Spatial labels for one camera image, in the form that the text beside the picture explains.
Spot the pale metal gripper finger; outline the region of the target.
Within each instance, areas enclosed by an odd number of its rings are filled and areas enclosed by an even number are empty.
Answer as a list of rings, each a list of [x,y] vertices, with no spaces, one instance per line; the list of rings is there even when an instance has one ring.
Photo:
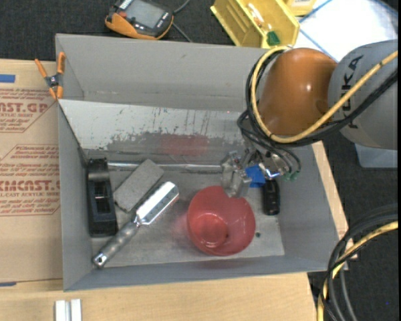
[[[228,152],[221,161],[221,184],[229,188],[233,182],[233,174],[241,169],[240,156],[237,151]]]
[[[249,190],[251,177],[245,170],[233,171],[228,187],[228,195],[230,197],[244,197]]]

